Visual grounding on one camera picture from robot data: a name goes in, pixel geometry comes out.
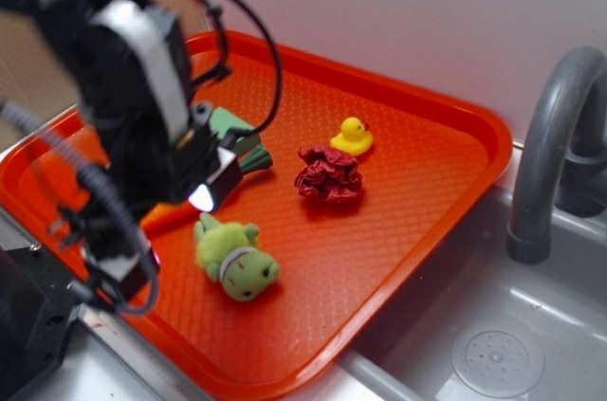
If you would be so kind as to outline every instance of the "green object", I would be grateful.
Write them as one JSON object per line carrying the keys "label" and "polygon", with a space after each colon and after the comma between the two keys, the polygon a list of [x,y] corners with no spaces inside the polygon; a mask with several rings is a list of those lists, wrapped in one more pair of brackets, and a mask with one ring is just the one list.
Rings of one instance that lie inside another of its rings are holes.
{"label": "green object", "polygon": [[274,165],[274,160],[264,145],[257,145],[253,150],[240,160],[240,170],[243,175],[247,173],[269,169]]}
{"label": "green object", "polygon": [[[217,135],[220,139],[224,138],[229,128],[253,129],[246,121],[236,117],[233,113],[223,107],[217,107],[212,111],[210,125],[213,130],[217,131]],[[235,152],[237,156],[242,156],[245,153],[250,152],[261,142],[262,139],[259,134],[253,134],[249,137],[239,137],[231,150]]]}
{"label": "green object", "polygon": [[254,299],[280,276],[278,263],[259,249],[258,235],[254,224],[221,224],[208,213],[194,226],[196,263],[238,301]]}

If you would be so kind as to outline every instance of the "red tray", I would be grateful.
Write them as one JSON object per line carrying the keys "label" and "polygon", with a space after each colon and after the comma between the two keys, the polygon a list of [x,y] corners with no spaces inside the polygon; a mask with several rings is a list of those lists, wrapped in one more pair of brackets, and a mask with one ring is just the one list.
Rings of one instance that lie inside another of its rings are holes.
{"label": "red tray", "polygon": [[[213,63],[214,38],[192,38],[194,69]],[[230,34],[228,80],[199,92],[256,124],[270,107],[267,49]],[[203,390],[224,399],[280,397],[319,375],[467,213],[506,167],[504,124],[468,102],[281,48],[284,102],[262,134],[275,166],[252,173],[218,211],[220,221],[253,222],[282,277],[248,303],[230,300],[194,260],[189,206],[158,209],[143,222],[161,260],[154,313],[129,322]],[[328,205],[297,194],[299,148],[328,144],[343,119],[371,125],[375,146],[359,166],[364,195]],[[52,123],[103,161],[94,132],[73,111]],[[49,236],[57,203],[81,206],[74,172],[36,137],[0,165],[0,201],[76,274],[78,250]]]}

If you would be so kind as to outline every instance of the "gray sink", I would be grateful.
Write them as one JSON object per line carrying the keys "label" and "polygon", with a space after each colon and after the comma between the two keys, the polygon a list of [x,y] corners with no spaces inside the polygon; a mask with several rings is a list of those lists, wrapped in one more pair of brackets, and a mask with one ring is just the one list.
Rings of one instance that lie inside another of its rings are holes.
{"label": "gray sink", "polygon": [[510,201],[493,188],[353,343],[396,399],[607,399],[605,229],[556,211],[550,258],[518,264]]}

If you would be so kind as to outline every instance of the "rubber duck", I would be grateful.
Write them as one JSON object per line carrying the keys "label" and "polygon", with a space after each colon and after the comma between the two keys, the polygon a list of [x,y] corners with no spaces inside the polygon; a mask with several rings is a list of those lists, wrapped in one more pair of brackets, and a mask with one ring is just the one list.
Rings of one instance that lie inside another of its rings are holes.
{"label": "rubber duck", "polygon": [[358,156],[373,145],[373,135],[369,125],[356,117],[346,118],[341,124],[341,132],[331,139],[331,146],[349,155]]}

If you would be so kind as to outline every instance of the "green plush toy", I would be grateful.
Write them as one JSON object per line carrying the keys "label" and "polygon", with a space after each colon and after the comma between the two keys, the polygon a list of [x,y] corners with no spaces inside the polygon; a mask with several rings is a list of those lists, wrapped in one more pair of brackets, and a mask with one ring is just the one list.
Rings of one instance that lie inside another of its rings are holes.
{"label": "green plush toy", "polygon": [[280,267],[259,249],[259,228],[254,224],[221,224],[201,213],[194,233],[196,263],[207,270],[212,281],[220,281],[233,299],[252,300],[278,280]]}

